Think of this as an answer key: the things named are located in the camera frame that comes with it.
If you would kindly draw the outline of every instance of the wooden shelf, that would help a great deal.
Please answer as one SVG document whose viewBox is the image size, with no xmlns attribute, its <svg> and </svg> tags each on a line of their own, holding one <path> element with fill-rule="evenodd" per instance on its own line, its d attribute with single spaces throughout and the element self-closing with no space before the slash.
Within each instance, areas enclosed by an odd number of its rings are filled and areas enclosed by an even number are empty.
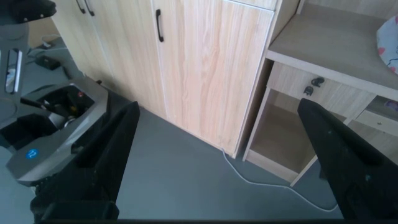
<svg viewBox="0 0 398 224">
<path fill-rule="evenodd" d="M 380 59 L 384 19 L 306 4 L 269 47 L 267 58 L 398 101 L 398 75 Z"/>
<path fill-rule="evenodd" d="M 246 159 L 293 182 L 315 155 L 301 120 L 275 105 L 263 116 Z"/>
</svg>

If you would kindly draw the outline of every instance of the white cable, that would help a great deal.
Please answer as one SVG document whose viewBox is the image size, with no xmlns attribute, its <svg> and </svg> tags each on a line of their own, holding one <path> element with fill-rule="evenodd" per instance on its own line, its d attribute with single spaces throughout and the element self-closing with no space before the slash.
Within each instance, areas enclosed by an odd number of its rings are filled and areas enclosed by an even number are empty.
<svg viewBox="0 0 398 224">
<path fill-rule="evenodd" d="M 313 207 L 315 207 L 315 208 L 317 208 L 317 209 L 319 209 L 319 210 L 321 210 L 321 211 L 324 211 L 324 212 L 332 212 L 332 211 L 334 211 L 334 210 L 338 207 L 338 204 L 336 204 L 336 206 L 334 206 L 332 209 L 321 208 L 321 207 L 319 207 L 318 205 L 315 205 L 314 203 L 310 202 L 310 201 L 309 201 L 308 199 L 306 199 L 303 195 L 301 195 L 301 194 L 298 193 L 296 190 L 294 190 L 293 188 L 288 187 L 288 186 L 278 185 L 278 184 L 263 184 L 263 183 L 251 182 L 250 180 L 247 180 L 246 178 L 244 178 L 244 177 L 236 170 L 236 168 L 232 165 L 232 163 L 227 159 L 224 149 L 221 148 L 221 150 L 223 151 L 223 155 L 224 155 L 224 158 L 225 158 L 225 160 L 227 161 L 227 163 L 232 167 L 232 169 L 235 171 L 235 173 L 236 173 L 240 178 L 242 178 L 246 183 L 253 184 L 253 185 L 267 186 L 267 187 L 280 187 L 280 188 L 282 188 L 282 189 L 289 189 L 289 190 L 291 190 L 293 193 L 295 193 L 296 195 L 298 195 L 300 198 L 302 198 L 304 201 L 306 201 L 307 203 L 309 203 L 310 205 L 312 205 Z"/>
</svg>

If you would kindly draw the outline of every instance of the open shelf compartment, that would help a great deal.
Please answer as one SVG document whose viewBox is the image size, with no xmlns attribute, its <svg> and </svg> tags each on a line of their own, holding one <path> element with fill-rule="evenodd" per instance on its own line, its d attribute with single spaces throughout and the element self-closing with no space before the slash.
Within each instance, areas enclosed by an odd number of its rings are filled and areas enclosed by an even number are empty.
<svg viewBox="0 0 398 224">
<path fill-rule="evenodd" d="M 297 114 L 300 100 L 275 90 L 267 91 L 245 159 L 291 183 L 315 152 Z"/>
</svg>

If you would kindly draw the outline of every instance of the black plastic part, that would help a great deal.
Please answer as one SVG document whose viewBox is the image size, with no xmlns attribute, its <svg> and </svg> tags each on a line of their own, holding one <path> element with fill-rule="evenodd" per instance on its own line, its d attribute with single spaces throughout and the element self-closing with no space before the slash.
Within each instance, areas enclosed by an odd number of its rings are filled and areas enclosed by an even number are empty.
<svg viewBox="0 0 398 224">
<path fill-rule="evenodd" d="M 398 166 L 317 103 L 298 115 L 345 219 L 398 218 Z"/>
<path fill-rule="evenodd" d="M 90 13 L 90 15 L 91 15 L 91 16 L 95 16 L 94 12 L 93 12 L 93 11 L 90 9 L 90 7 L 88 6 L 87 0 L 85 0 L 85 3 L 86 3 L 86 7 L 87 7 L 87 10 L 88 10 L 88 12 Z"/>
<path fill-rule="evenodd" d="M 118 216 L 119 209 L 114 202 L 60 202 L 49 206 L 43 220 L 62 220 L 65 217 L 69 220 L 115 220 Z"/>
<path fill-rule="evenodd" d="M 59 61 L 44 55 L 36 59 L 35 63 L 36 65 L 49 69 L 51 71 L 61 66 L 61 63 Z"/>
<path fill-rule="evenodd" d="M 156 10 L 156 24 L 157 24 L 157 35 L 159 36 L 159 41 L 163 42 L 164 38 L 160 35 L 160 28 L 159 28 L 159 16 L 161 15 L 160 9 Z"/>
<path fill-rule="evenodd" d="M 312 93 L 313 93 L 313 88 L 310 87 L 310 86 L 305 87 L 304 93 L 305 93 L 307 96 L 311 96 Z"/>
<path fill-rule="evenodd" d="M 118 197 L 139 114 L 137 102 L 125 106 L 42 189 L 30 202 L 35 222 L 43 218 L 117 218 L 114 215 L 116 210 L 111 204 Z M 62 207 L 70 207 L 71 210 L 61 211 Z"/>
<path fill-rule="evenodd" d="M 85 9 L 83 9 L 82 7 L 80 7 L 79 0 L 76 0 L 76 4 L 77 4 L 77 6 L 79 7 L 80 12 L 83 13 L 83 14 L 86 14 Z"/>
<path fill-rule="evenodd" d="M 321 87 L 321 84 L 325 82 L 325 79 L 322 77 L 314 78 L 311 81 L 311 84 L 316 87 Z"/>
</svg>

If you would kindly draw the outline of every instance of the black cabinet handle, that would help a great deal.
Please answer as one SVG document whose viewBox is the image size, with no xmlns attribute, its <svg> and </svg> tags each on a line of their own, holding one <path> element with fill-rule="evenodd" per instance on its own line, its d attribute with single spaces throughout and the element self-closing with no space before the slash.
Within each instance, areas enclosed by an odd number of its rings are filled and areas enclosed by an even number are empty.
<svg viewBox="0 0 398 224">
<path fill-rule="evenodd" d="M 305 93 L 307 96 L 311 96 L 312 93 L 313 93 L 313 88 L 310 87 L 310 86 L 305 87 L 304 93 Z"/>
<path fill-rule="evenodd" d="M 88 7 L 87 0 L 85 0 L 85 3 L 86 3 L 86 7 L 87 7 L 87 10 L 90 13 L 90 15 L 94 16 L 94 12 L 90 10 L 90 7 Z"/>
<path fill-rule="evenodd" d="M 163 42 L 164 39 L 163 37 L 160 35 L 160 29 L 159 29 L 159 16 L 161 15 L 160 13 L 160 9 L 156 10 L 156 24 L 157 24 L 157 35 L 159 36 L 159 41 Z"/>
<path fill-rule="evenodd" d="M 80 9 L 80 12 L 83 13 L 83 14 L 86 14 L 85 9 L 83 9 L 82 7 L 80 7 L 79 0 L 76 0 L 76 3 L 77 3 L 77 6 L 78 6 L 79 9 Z"/>
</svg>

